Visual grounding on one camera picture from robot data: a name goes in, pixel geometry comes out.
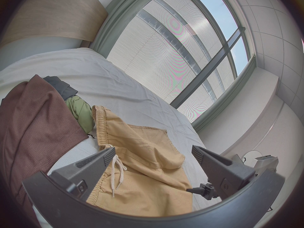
white drawstring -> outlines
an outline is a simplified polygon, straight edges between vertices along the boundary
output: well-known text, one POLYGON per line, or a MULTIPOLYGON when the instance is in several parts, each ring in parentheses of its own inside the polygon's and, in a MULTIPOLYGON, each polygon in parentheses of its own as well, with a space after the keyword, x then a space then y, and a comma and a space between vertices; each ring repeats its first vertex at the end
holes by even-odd
MULTIPOLYGON (((109 148, 113 147, 113 145, 111 144, 105 144, 103 145, 105 148, 109 148)), ((123 165, 123 163, 121 162, 121 160, 119 159, 118 155, 116 154, 113 159, 112 159, 112 173, 111 173, 111 188, 112 188, 112 196, 114 197, 114 178, 115 178, 115 163, 119 166, 119 170, 120 170, 120 179, 119 179, 119 184, 117 186, 117 188, 119 188, 120 184, 123 182, 123 171, 127 170, 127 167, 125 167, 123 165)))

green fabric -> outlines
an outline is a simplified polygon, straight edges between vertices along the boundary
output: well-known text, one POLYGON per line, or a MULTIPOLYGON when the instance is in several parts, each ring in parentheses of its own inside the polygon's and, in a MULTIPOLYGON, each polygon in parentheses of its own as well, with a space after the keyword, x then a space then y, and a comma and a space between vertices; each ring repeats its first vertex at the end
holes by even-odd
POLYGON ((88 134, 95 126, 90 105, 77 95, 68 98, 65 103, 79 125, 88 134))

bed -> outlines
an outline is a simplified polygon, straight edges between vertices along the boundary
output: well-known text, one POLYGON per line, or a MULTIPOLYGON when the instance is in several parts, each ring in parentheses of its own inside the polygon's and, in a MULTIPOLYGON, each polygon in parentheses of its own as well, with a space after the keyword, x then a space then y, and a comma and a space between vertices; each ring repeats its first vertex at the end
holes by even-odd
MULTIPOLYGON (((193 187, 207 182, 207 176, 191 154, 192 145, 204 147, 188 119, 121 69, 89 48, 37 54, 11 64, 0 73, 0 98, 17 84, 40 77, 58 76, 78 90, 88 104, 102 105, 126 123, 166 129, 173 145, 185 155, 184 171, 193 187)), ((49 171, 96 153, 97 141, 88 138, 60 158, 49 171)), ((193 211, 220 202, 193 195, 193 211)))

wrinkled sheet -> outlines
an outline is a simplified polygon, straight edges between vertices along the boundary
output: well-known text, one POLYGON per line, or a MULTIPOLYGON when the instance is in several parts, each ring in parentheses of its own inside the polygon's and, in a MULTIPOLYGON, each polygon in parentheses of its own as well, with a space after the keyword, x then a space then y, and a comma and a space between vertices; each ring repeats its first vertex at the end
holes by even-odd
MULTIPOLYGON (((97 52, 89 48, 67 49, 17 61, 0 72, 0 99, 35 74, 42 78, 58 76, 78 90, 77 95, 88 104, 105 106, 127 124, 166 129, 173 145, 185 155, 182 167, 192 187, 207 182, 206 174, 191 154, 192 145, 204 145, 188 119, 97 52)), ((51 171, 96 151, 97 141, 89 137, 63 155, 51 171)), ((204 209, 218 202, 220 198, 208 201, 193 195, 192 209, 204 209)))

blue sky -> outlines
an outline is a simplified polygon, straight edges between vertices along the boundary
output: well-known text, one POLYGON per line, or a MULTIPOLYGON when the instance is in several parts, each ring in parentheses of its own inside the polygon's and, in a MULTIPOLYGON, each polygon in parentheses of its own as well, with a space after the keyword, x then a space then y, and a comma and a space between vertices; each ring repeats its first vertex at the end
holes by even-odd
MULTIPOLYGON (((212 16, 215 18, 219 27, 221 28, 226 40, 232 36, 237 29, 237 24, 234 21, 229 9, 223 0, 201 0, 206 8, 210 11, 212 16)), ((234 64, 239 75, 246 66, 248 60, 242 39, 239 39, 231 50, 234 64)))

